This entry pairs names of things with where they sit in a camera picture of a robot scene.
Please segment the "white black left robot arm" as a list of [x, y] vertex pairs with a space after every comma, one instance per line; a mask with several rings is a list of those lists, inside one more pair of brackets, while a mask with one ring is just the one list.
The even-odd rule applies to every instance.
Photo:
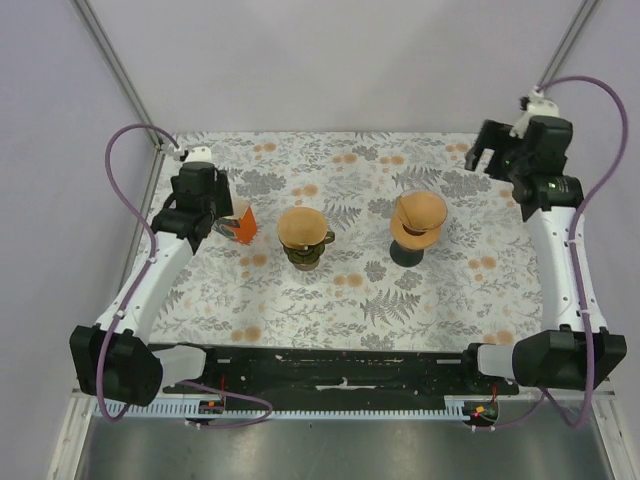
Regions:
[[184, 163], [171, 187], [147, 227], [150, 248], [144, 261], [95, 324], [76, 327], [70, 337], [80, 389], [101, 406], [107, 401], [147, 406], [163, 388], [183, 380], [202, 393], [220, 381], [220, 368], [199, 347], [149, 347], [153, 324], [178, 274], [214, 222], [233, 212], [227, 173], [209, 162]]

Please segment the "right aluminium frame post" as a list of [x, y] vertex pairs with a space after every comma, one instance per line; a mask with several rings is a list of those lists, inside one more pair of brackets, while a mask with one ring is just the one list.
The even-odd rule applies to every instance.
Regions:
[[584, 0], [580, 2], [576, 13], [556, 47], [551, 60], [545, 67], [538, 84], [535, 85], [544, 91], [545, 96], [551, 86], [551, 83], [559, 78], [559, 73], [562, 67], [569, 59], [570, 54], [577, 45], [577, 42], [589, 21], [594, 16], [599, 4], [600, 2], [598, 0]]

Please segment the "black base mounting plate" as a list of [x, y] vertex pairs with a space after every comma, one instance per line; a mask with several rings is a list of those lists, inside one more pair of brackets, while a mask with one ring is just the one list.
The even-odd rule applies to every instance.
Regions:
[[269, 393], [321, 392], [348, 387], [378, 392], [516, 395], [519, 388], [471, 368], [462, 353], [202, 346], [204, 370], [194, 381], [266, 398]]

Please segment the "orange coffee filter box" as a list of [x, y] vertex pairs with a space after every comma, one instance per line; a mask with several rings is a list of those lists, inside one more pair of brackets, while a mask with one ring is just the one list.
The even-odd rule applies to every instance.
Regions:
[[251, 204], [247, 200], [233, 197], [232, 207], [233, 213], [217, 219], [213, 229], [230, 241], [249, 245], [258, 231]]

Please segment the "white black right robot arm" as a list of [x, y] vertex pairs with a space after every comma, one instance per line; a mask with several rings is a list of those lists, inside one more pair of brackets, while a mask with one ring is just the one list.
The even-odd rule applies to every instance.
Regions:
[[513, 186], [536, 253], [543, 330], [512, 346], [471, 345], [476, 359], [458, 368], [459, 384], [473, 394], [483, 392], [494, 377], [548, 389], [598, 387], [625, 358], [627, 344], [610, 333], [600, 312], [584, 249], [582, 186], [563, 172], [572, 124], [534, 116], [523, 137], [510, 131], [508, 124], [485, 121], [465, 167], [475, 170], [490, 150], [486, 174]]

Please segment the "round bamboo dripper holder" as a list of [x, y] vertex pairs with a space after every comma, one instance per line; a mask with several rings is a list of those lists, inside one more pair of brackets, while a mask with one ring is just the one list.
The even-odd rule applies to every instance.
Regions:
[[393, 239], [401, 247], [417, 251], [433, 246], [441, 236], [442, 227], [439, 226], [424, 232], [411, 233], [399, 217], [393, 216], [390, 221], [390, 231]]

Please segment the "floral patterned table mat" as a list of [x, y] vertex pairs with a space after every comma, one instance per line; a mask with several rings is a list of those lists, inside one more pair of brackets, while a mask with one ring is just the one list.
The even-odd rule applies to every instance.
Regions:
[[[177, 276], [154, 343], [461, 351], [543, 330], [536, 255], [511, 188], [464, 168], [464, 133], [182, 133], [228, 172], [252, 207], [249, 245], [218, 233]], [[448, 216], [412, 268], [389, 256], [399, 194], [439, 194]], [[335, 233], [319, 265], [296, 269], [277, 234], [290, 208]]]

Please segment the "dark green glass jar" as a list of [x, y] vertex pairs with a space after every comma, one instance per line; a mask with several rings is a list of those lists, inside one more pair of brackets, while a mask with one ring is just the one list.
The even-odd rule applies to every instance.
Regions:
[[289, 262], [294, 266], [295, 262], [321, 258], [321, 256], [325, 252], [326, 246], [328, 244], [333, 243], [334, 241], [335, 241], [335, 233], [329, 230], [326, 233], [324, 239], [316, 245], [296, 247], [296, 248], [283, 246], [283, 251], [287, 259], [289, 260]]

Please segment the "single brown paper coffee filter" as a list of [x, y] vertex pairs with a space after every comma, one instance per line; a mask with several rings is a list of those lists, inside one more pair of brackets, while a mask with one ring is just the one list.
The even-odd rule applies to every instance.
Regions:
[[396, 200], [395, 215], [404, 226], [415, 231], [439, 228], [447, 214], [444, 200], [431, 191], [405, 191]]

